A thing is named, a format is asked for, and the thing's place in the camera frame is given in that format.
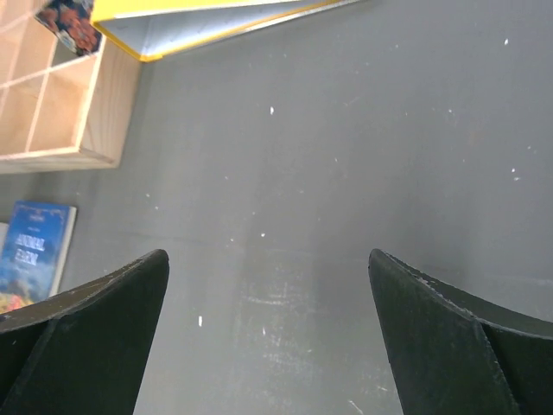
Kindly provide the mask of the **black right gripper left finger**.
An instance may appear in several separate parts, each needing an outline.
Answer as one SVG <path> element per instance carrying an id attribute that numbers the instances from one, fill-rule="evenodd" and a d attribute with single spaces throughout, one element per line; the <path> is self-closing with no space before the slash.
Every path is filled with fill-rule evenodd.
<path id="1" fill-rule="evenodd" d="M 1 315 L 3 414 L 132 414 L 168 286 L 154 250 Z"/>

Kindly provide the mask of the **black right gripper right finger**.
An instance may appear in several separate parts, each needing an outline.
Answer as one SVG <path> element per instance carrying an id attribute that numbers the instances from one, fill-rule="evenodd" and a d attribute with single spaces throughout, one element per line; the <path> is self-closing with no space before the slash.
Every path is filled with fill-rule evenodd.
<path id="1" fill-rule="evenodd" d="M 405 414 L 550 414 L 552 324 L 371 251 L 368 275 Z"/>

